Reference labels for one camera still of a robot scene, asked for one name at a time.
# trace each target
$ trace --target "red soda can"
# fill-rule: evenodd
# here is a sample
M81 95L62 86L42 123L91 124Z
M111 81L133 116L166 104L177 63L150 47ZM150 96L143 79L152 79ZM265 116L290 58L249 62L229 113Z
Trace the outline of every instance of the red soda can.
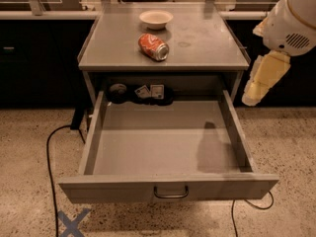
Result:
M138 39L138 45L144 53L158 61L165 60L169 53L169 46L151 34L143 34Z

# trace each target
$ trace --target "blue tape cross on floor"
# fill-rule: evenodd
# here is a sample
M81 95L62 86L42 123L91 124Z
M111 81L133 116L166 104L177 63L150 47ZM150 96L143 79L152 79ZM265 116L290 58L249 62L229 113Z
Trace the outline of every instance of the blue tape cross on floor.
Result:
M72 234L74 237L84 237L84 235L79 231L78 225L89 212L90 209L84 208L81 213L73 221L71 221L67 215L62 210L60 210L58 212L58 217L66 226L66 230L64 230L60 237L67 237L69 234Z

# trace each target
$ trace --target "white bowl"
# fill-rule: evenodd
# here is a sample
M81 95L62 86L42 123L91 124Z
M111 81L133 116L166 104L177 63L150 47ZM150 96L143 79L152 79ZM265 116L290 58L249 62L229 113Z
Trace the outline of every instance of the white bowl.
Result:
M139 15L139 19L152 30L164 29L173 18L174 16L170 12L161 10L146 11Z

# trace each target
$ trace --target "floor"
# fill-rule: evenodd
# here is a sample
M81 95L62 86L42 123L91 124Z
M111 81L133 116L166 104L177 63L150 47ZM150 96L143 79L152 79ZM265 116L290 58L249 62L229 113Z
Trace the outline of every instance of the floor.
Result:
M73 113L0 110L1 236L54 236L46 140L70 124ZM279 175L271 209L236 201L239 236L316 236L316 108L238 108L237 114L260 172ZM84 122L81 129L85 136ZM77 130L64 128L51 138L55 181L76 175L83 147ZM232 201L72 204L55 188L58 210L64 213L60 236L68 236L65 224L78 229L69 235L75 237L235 236ZM253 201L259 206L270 202L269 196Z

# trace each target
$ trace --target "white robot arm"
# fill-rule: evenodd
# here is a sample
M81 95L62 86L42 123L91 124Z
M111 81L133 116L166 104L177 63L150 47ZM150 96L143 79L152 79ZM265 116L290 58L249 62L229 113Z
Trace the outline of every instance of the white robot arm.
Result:
M256 106L287 72L290 57L316 45L316 0L279 0L254 28L271 52L255 61L242 102Z

